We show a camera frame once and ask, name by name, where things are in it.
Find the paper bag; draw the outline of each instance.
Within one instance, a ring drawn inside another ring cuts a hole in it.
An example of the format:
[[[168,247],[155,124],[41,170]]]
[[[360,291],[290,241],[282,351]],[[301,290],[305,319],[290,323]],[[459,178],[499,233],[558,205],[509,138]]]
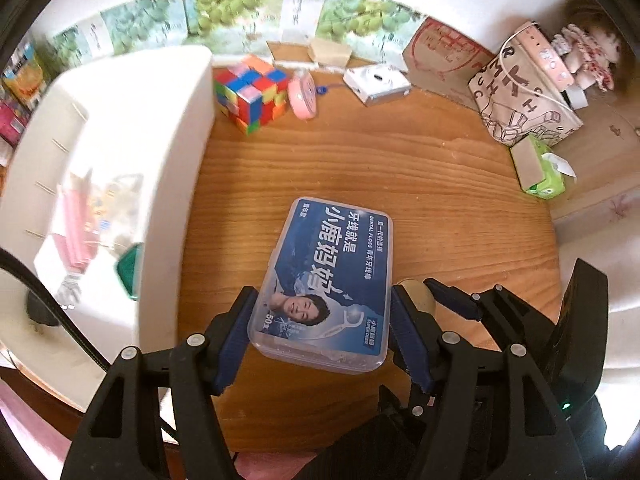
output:
[[[495,140],[513,146],[527,134],[533,134],[547,146],[553,146],[582,126],[571,110],[540,97],[543,94],[564,102],[517,40],[504,49],[502,60],[511,77],[535,93],[515,85],[503,72],[497,57],[471,79],[469,89],[484,126]]]

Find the blue label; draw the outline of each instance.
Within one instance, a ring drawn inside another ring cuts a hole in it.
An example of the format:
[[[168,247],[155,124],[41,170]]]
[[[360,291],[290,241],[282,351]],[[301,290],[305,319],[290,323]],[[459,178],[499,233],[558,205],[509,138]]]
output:
[[[380,354],[386,308],[386,216],[300,200],[263,286],[263,333],[318,348]]]

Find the green tissue pack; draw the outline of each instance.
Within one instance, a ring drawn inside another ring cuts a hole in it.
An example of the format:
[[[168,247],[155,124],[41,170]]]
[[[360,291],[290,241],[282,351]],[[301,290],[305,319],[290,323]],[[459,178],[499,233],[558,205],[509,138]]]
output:
[[[564,192],[564,176],[575,178],[571,165],[529,134],[511,147],[511,158],[525,193],[548,200]]]

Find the black cable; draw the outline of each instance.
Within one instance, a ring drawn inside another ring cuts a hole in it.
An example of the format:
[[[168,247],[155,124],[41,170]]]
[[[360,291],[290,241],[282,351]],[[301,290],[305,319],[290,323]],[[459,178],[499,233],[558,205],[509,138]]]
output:
[[[26,285],[27,288],[49,309],[53,317],[55,317],[60,325],[69,333],[76,343],[80,345],[82,350],[94,360],[94,362],[105,372],[111,367],[111,363],[98,352],[98,349],[84,336],[80,329],[69,318],[58,302],[53,298],[51,293],[42,284],[38,277],[33,274],[18,258],[10,252],[0,247],[0,269],[6,270],[14,278]],[[163,418],[160,419],[162,429],[172,439],[178,442],[177,431],[169,425]]]

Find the poster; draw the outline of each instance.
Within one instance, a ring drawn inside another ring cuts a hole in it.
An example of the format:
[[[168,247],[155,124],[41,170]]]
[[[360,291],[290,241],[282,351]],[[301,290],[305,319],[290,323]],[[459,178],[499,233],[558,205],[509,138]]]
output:
[[[324,0],[316,36],[347,43],[355,57],[406,72],[402,51],[425,18],[393,0]]]
[[[190,36],[213,54],[271,57],[267,41],[280,39],[282,0],[184,0]]]
[[[187,34],[182,0],[133,0],[50,35],[42,52],[62,73],[113,54],[178,45]]]
[[[324,0],[283,0],[280,41],[308,45],[313,39]]]

